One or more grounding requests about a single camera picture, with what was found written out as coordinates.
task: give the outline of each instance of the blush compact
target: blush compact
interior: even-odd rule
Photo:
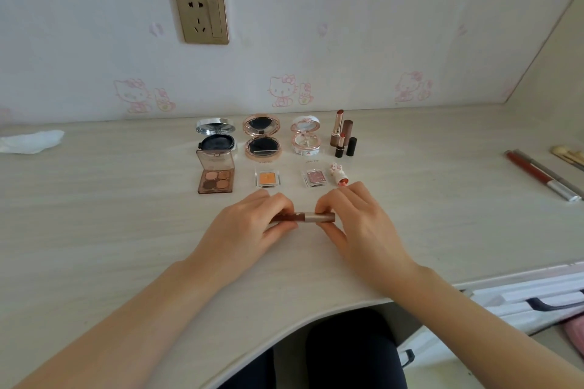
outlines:
[[[280,129],[280,120],[273,115],[258,113],[244,120],[244,132],[252,136],[245,143],[245,155],[254,161],[272,161],[280,157],[282,148],[272,135]]]
[[[290,129],[294,133],[292,148],[301,156],[313,156],[318,154],[321,147],[321,139],[314,133],[321,127],[321,123],[315,116],[299,116],[293,120]]]
[[[199,194],[222,194],[233,192],[235,164],[231,151],[197,151],[197,157],[203,166],[199,181]]]
[[[235,131],[235,125],[229,119],[213,118],[202,119],[197,122],[195,128],[205,139],[199,143],[199,149],[203,151],[231,151],[237,154],[237,142],[230,135]]]

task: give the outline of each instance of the electrical outlet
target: electrical outlet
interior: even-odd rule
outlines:
[[[225,0],[176,0],[186,43],[229,43]]]

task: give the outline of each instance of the tissue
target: tissue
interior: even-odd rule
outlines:
[[[34,134],[0,138],[0,153],[36,154],[61,143],[63,131],[41,131]]]

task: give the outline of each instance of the black pants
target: black pants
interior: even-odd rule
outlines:
[[[344,312],[314,326],[306,340],[310,389],[406,389],[389,326],[371,309]],[[276,389],[268,349],[220,389]]]

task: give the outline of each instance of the white compact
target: white compact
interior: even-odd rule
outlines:
[[[321,148],[321,139],[314,134],[321,123],[315,116],[299,116],[292,122],[292,148],[301,156],[314,156]]]

